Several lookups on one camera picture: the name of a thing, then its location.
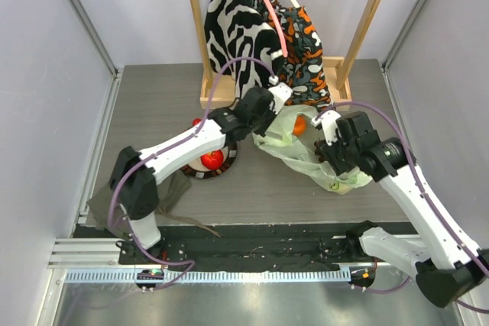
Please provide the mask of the avocado print plastic bag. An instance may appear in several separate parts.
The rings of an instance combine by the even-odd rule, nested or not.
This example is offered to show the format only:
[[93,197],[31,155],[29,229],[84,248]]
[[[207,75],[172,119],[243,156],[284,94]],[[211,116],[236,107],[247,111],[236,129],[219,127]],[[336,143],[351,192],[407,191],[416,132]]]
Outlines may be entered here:
[[[372,178],[358,168],[336,176],[327,162],[320,163],[314,154],[314,143],[322,138],[321,132],[311,125],[317,110],[308,105],[285,106],[262,137],[253,134],[258,149],[270,154],[295,172],[308,176],[324,190],[345,195],[353,189],[366,186]],[[302,115],[308,123],[306,132],[296,137],[293,127],[296,117]]]

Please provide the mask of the orange fake fruit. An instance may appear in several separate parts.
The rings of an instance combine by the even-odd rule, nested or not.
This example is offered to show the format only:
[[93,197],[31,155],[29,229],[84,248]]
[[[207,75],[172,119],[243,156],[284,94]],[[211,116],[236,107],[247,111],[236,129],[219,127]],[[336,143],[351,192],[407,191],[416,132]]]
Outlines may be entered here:
[[307,128],[307,120],[302,115],[298,115],[293,127],[293,135],[299,137],[306,132]]

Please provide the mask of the red fake apple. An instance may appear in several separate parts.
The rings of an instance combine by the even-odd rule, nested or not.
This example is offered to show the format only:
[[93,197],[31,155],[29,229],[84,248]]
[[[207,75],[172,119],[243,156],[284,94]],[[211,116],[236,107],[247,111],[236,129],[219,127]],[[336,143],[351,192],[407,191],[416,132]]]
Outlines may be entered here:
[[214,150],[200,157],[201,164],[209,170],[217,170],[225,161],[224,153],[221,150]]

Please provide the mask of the dark red fake grapes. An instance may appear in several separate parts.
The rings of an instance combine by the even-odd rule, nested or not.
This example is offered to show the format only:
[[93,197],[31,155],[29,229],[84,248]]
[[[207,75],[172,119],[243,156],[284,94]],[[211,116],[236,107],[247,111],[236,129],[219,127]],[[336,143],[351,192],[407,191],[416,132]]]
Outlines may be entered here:
[[318,157],[318,161],[320,163],[324,162],[325,161],[325,157],[324,157],[324,155],[322,154],[322,151],[321,151],[322,141],[321,140],[316,141],[314,143],[314,147],[315,147],[314,154]]

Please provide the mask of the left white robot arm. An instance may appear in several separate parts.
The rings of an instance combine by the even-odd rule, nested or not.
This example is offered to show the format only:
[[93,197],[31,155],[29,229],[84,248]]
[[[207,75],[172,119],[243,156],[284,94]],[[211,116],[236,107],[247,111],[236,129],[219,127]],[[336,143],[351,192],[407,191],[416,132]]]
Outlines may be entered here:
[[119,155],[109,180],[112,201],[128,216],[130,234],[138,241],[137,256],[147,264],[162,256],[155,210],[159,205],[157,186],[202,155],[244,140],[263,130],[277,115],[276,89],[255,86],[234,108],[217,108],[180,135],[157,146],[134,150],[129,146]]

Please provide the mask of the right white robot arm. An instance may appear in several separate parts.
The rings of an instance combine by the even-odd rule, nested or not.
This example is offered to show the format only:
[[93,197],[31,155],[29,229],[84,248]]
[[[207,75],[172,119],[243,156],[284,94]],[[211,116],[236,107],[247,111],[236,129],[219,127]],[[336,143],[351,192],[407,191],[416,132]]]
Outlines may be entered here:
[[444,308],[488,278],[488,251],[457,224],[430,188],[400,131],[383,140],[368,115],[324,111],[312,119],[322,132],[316,154],[338,175],[355,168],[400,206],[422,240],[416,246],[364,221],[347,231],[345,252],[355,261],[375,257],[412,279],[434,306]]

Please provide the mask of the orange grey patterned garment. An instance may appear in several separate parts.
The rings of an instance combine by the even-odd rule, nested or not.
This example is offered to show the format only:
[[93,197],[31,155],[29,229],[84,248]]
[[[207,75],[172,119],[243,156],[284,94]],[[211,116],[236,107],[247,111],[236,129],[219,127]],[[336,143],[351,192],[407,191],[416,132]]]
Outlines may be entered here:
[[[322,42],[303,6],[299,8],[282,5],[279,0],[270,0],[282,27],[287,43],[288,56],[277,75],[287,82],[293,94],[288,105],[310,105],[322,109],[332,104],[329,87],[323,71]],[[275,25],[263,0],[244,0],[254,8],[273,29]]]

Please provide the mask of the striped rim ceramic plate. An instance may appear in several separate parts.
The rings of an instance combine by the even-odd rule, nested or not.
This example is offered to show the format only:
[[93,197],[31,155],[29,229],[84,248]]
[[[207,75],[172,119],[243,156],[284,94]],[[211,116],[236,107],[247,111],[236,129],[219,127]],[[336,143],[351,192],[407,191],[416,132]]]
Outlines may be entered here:
[[229,144],[221,150],[206,153],[186,164],[180,170],[195,179],[211,179],[231,168],[238,155],[238,145]]

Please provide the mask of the black white zebra garment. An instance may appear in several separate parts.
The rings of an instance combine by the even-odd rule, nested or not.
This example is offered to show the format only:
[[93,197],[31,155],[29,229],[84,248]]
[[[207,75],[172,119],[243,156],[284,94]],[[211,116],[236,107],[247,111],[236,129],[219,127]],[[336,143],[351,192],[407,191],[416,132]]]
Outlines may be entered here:
[[285,57],[277,31],[244,0],[210,0],[204,22],[209,61],[218,72],[229,60],[239,56],[249,60],[231,65],[225,74],[235,81],[235,96],[242,97],[253,86],[269,86],[270,73],[280,73]]

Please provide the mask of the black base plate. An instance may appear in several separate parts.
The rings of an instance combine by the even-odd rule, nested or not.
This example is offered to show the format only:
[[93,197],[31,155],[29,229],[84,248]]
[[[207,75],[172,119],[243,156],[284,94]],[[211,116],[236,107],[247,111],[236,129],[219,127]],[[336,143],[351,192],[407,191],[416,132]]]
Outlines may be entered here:
[[373,257],[353,248],[346,237],[351,224],[223,225],[212,234],[198,227],[160,228],[161,241],[143,254],[118,240],[121,265],[158,265],[168,262],[183,271],[194,261],[193,272],[312,272],[338,270],[342,263],[370,263]]

